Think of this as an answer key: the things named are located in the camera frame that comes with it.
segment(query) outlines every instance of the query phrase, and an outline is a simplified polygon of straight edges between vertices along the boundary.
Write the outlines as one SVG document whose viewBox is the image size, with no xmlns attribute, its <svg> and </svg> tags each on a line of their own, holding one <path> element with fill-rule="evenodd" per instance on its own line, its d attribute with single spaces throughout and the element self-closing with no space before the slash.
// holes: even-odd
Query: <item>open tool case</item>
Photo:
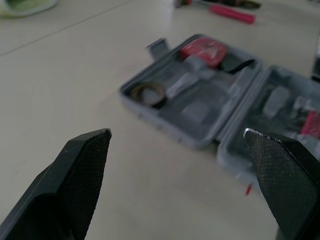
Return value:
<svg viewBox="0 0 320 240">
<path fill-rule="evenodd" d="M 320 84 L 280 66 L 263 69 L 258 58 L 214 39 L 226 49 L 217 66 L 181 54 L 203 38 L 212 39 L 194 35 L 172 50 L 164 39 L 151 44 L 154 63 L 121 86 L 123 104 L 188 147 L 220 142 L 218 163 L 256 189 L 252 158 L 243 139 L 246 128 L 297 139 L 320 159 Z M 232 71 L 248 61 L 246 67 Z M 161 105 L 144 104 L 159 98 L 148 88 L 139 93 L 143 102 L 133 97 L 132 89 L 148 83 L 163 87 L 166 99 Z"/>
</svg>

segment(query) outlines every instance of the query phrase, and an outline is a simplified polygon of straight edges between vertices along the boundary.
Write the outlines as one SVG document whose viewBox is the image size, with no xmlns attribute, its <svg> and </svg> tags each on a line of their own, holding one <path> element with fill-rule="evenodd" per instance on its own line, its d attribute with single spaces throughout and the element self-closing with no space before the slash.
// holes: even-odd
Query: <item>gray plastic case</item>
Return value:
<svg viewBox="0 0 320 240">
<path fill-rule="evenodd" d="M 225 69 L 233 69 L 251 59 L 255 63 L 229 74 L 207 67 L 195 56 L 181 60 L 179 50 L 200 37 L 207 36 L 194 35 L 173 50 L 168 49 L 164 39 L 153 43 L 148 49 L 155 62 L 122 85 L 119 91 L 123 104 L 140 118 L 192 148 L 203 148 L 213 140 L 220 140 L 219 132 L 262 68 L 257 57 L 225 44 L 228 49 L 222 62 Z M 130 97 L 132 87 L 146 82 L 156 82 L 165 88 L 168 100 L 162 108 L 142 105 Z M 143 97 L 152 99 L 154 96 L 146 91 Z"/>
<path fill-rule="evenodd" d="M 224 43 L 228 48 L 223 61 L 226 69 L 249 59 L 255 64 L 231 75 L 208 68 L 197 57 L 179 60 L 179 50 L 200 37 L 207 36 L 194 35 L 173 50 L 164 39 L 150 45 L 155 61 L 121 86 L 123 104 L 188 147 L 203 148 L 213 141 L 221 142 L 218 164 L 257 190 L 259 185 L 243 138 L 246 128 L 295 138 L 320 159 L 318 139 L 288 130 L 291 110 L 296 105 L 320 112 L 320 84 L 280 66 L 262 69 L 259 59 Z M 168 101 L 162 108 L 142 105 L 129 96 L 132 87 L 146 82 L 164 86 Z M 154 98 L 148 91 L 143 97 Z M 309 102 L 301 103 L 299 98 Z"/>
</svg>

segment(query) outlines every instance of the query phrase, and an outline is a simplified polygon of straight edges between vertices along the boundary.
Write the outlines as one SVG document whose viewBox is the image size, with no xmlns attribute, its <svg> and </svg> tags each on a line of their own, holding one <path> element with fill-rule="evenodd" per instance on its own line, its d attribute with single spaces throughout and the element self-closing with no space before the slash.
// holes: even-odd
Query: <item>blurry background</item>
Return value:
<svg viewBox="0 0 320 240">
<path fill-rule="evenodd" d="M 260 0 L 256 23 L 175 9 L 171 0 L 61 0 L 0 19 L 0 222 L 35 176 L 79 134 L 111 128 L 104 180 L 86 239 L 273 240 L 266 201 L 216 164 L 120 103 L 121 84 L 148 66 L 145 47 L 202 33 L 305 77 L 314 66 L 320 8 Z"/>
</svg>

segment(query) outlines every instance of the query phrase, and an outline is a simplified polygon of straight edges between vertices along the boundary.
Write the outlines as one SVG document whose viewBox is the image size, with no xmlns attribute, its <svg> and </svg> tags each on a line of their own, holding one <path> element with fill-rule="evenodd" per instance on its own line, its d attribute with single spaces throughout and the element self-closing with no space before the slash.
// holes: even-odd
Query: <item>red handle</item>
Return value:
<svg viewBox="0 0 320 240">
<path fill-rule="evenodd" d="M 253 24 L 256 20 L 255 15 L 239 12 L 226 6 L 212 5 L 209 7 L 209 10 L 215 14 L 236 19 L 247 24 Z"/>
</svg>

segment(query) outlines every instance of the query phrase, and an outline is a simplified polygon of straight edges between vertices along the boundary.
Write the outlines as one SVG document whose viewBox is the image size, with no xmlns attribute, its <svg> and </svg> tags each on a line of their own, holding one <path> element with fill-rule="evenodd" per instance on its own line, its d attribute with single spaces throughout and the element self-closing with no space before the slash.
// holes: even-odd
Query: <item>tool case latch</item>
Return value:
<svg viewBox="0 0 320 240">
<path fill-rule="evenodd" d="M 165 38 L 160 38 L 159 40 L 151 43 L 146 47 L 149 51 L 149 54 L 153 58 L 154 61 L 159 60 L 162 56 L 170 52 L 167 41 Z"/>
</svg>

